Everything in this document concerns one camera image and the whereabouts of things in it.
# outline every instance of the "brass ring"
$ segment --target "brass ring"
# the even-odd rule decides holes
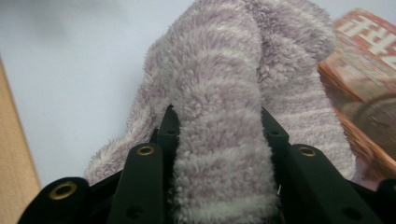
[[[314,149],[309,148],[309,147],[299,147],[298,150],[300,153],[304,156],[307,157],[314,157],[317,155],[317,153],[314,151]]]
[[[137,150],[137,154],[140,156],[148,156],[154,152],[154,147],[144,146]]]
[[[66,181],[54,188],[50,193],[49,197],[52,200],[61,200],[72,195],[77,189],[77,184],[72,181]]]

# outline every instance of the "brass screw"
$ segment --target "brass screw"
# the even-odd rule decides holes
[[[77,189],[77,184],[72,181],[66,181],[56,186],[50,193],[52,200],[61,200],[72,195]]]
[[[314,151],[314,149],[309,148],[309,147],[299,147],[298,150],[300,153],[304,156],[307,157],[314,157],[317,155],[317,153]]]
[[[137,154],[140,156],[148,156],[154,152],[154,147],[144,146],[137,150]]]

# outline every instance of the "fuzzy fabric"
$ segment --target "fuzzy fabric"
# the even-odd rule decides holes
[[[316,72],[334,40],[327,13],[306,0],[196,1],[149,49],[127,133],[92,158],[87,179],[122,169],[170,104],[180,120],[179,223],[261,223],[276,213],[262,106],[291,143],[318,147],[351,179],[355,157]]]

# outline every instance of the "wooden strip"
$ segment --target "wooden strip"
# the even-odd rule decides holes
[[[17,223],[41,188],[1,62],[0,176],[0,223]]]

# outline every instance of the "white table surface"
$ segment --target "white table surface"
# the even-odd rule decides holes
[[[191,2],[0,0],[0,57],[42,187],[83,176],[123,136],[146,51]],[[396,23],[396,0],[313,2],[334,19],[362,7]]]

